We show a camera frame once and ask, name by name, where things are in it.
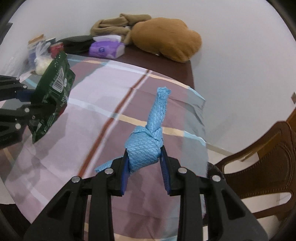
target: plaid tablecloth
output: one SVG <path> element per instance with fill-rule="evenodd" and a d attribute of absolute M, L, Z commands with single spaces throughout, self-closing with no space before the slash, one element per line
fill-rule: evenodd
<path fill-rule="evenodd" d="M 0 176 L 30 222 L 72 176 L 94 176 L 95 167 L 124 153 L 135 126 L 146 124 L 158 87 L 172 90 L 163 122 L 168 155 L 206 175 L 205 100 L 195 90 L 117 61 L 75 55 L 68 60 L 76 79 L 65 112 L 35 144 L 26 129 L 22 143 L 0 151 Z M 39 79 L 27 74 L 23 83 L 34 89 Z M 7 109 L 21 105 L 18 100 L 1 104 Z M 139 170 L 129 178 L 125 195 L 112 199 L 116 238 L 174 238 L 179 201 L 166 194 L 159 163 Z"/>

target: white wall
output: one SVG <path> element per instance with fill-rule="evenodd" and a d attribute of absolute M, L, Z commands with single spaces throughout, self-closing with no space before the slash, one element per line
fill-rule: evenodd
<path fill-rule="evenodd" d="M 193 57 L 196 90 L 207 100 L 207 140 L 235 152 L 294 108 L 296 43 L 266 0 L 26 0 L 0 46 L 0 74 L 27 42 L 44 33 L 57 39 L 88 34 L 99 19 L 121 12 L 180 18 L 199 32 Z"/>

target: blue towel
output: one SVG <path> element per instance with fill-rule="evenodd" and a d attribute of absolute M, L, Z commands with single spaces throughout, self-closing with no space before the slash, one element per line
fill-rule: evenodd
<path fill-rule="evenodd" d="M 171 90 L 166 87 L 157 89 L 157 95 L 149 113 L 147 125 L 145 127 L 137 126 L 126 141 L 124 146 L 129 157 L 130 173 L 158 162 L 160 148 L 163 146 L 161 124 L 165 118 L 170 93 Z M 112 161 L 102 164 L 95 171 L 100 172 L 111 167 Z"/>

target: stuffed toy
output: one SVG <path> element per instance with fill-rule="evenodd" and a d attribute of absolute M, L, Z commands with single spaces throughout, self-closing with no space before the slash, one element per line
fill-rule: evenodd
<path fill-rule="evenodd" d="M 152 54 L 177 62 L 188 61 L 201 47 L 200 35 L 180 19 L 153 18 L 138 22 L 131 30 L 132 42 Z"/>

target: white plastic bag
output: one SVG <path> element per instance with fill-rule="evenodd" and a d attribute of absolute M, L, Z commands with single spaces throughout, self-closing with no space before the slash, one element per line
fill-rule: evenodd
<path fill-rule="evenodd" d="M 23 73 L 29 70 L 31 69 L 28 65 L 28 51 L 25 47 L 21 47 L 0 70 L 0 75 L 20 77 Z"/>
<path fill-rule="evenodd" d="M 38 43 L 36 47 L 36 74 L 43 75 L 47 67 L 52 62 L 52 57 L 47 55 L 47 49 L 50 46 L 50 43 L 45 44 L 42 47 L 42 42 Z"/>

